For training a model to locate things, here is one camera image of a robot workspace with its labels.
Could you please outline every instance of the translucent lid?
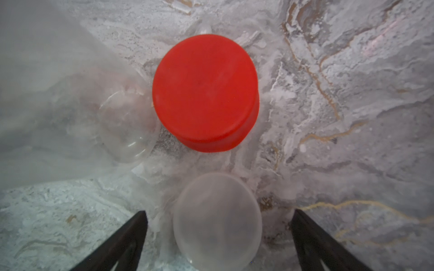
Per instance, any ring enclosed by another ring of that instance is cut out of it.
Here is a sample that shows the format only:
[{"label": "translucent lid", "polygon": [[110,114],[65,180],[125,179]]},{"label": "translucent lid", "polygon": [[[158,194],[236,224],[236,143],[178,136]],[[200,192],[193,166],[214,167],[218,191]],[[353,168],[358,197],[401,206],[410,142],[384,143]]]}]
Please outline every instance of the translucent lid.
[{"label": "translucent lid", "polygon": [[179,196],[174,234],[182,254],[199,271],[239,271],[253,259],[261,241],[259,206],[239,178],[204,174]]}]

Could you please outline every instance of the red cylindrical lid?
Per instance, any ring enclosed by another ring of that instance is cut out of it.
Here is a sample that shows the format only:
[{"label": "red cylindrical lid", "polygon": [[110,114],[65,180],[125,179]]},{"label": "red cylindrical lid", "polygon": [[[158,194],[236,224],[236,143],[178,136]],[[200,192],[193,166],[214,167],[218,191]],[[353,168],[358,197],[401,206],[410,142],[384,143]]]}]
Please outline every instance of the red cylindrical lid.
[{"label": "red cylindrical lid", "polygon": [[194,36],[175,45],[157,68],[152,97],[167,130],[201,152],[237,146],[259,112],[252,60],[241,46],[217,35]]}]

